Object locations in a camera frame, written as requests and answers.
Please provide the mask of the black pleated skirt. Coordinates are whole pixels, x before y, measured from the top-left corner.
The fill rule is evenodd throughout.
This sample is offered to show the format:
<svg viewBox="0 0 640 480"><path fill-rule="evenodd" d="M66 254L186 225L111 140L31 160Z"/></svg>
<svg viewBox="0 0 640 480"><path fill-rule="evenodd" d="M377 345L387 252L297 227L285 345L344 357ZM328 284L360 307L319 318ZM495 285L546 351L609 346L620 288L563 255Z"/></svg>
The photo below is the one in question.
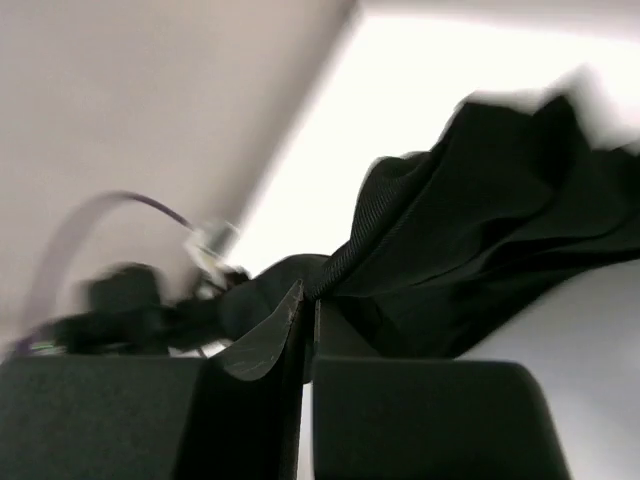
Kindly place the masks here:
<svg viewBox="0 0 640 480"><path fill-rule="evenodd" d="M591 146L569 99L532 113L466 102L427 152L379 160L348 240L226 293L239 339L296 281L335 300L379 353L454 357L546 291L639 256L639 156Z"/></svg>

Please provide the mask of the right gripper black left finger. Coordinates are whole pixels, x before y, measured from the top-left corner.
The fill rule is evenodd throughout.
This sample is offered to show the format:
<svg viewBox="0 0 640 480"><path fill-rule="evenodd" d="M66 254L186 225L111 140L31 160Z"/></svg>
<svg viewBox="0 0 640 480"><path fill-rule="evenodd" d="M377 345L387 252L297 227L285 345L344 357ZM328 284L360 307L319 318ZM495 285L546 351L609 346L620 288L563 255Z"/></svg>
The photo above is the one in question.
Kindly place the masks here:
<svg viewBox="0 0 640 480"><path fill-rule="evenodd" d="M208 358L35 356L1 367L5 479L291 479L300 283Z"/></svg>

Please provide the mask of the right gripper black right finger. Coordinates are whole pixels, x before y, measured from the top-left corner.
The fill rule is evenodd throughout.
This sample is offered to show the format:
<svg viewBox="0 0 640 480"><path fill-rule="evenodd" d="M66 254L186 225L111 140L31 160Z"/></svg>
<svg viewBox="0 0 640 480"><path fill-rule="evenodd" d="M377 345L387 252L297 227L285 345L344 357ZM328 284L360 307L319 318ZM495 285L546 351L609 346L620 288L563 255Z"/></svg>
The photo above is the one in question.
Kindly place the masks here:
<svg viewBox="0 0 640 480"><path fill-rule="evenodd" d="M512 362L383 358L331 302L315 306L319 479L566 479L534 377Z"/></svg>

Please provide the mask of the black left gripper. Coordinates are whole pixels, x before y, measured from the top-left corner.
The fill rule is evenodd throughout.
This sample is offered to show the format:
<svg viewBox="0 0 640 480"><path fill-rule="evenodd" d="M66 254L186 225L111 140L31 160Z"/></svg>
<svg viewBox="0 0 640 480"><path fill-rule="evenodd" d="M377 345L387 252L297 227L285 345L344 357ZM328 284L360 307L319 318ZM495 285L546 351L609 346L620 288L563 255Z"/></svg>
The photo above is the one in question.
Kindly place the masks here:
<svg viewBox="0 0 640 480"><path fill-rule="evenodd" d="M214 300L248 280L242 269L198 272L185 296L165 303L154 268L125 265L86 284L87 310L54 322L54 345L72 355L213 356L231 343Z"/></svg>

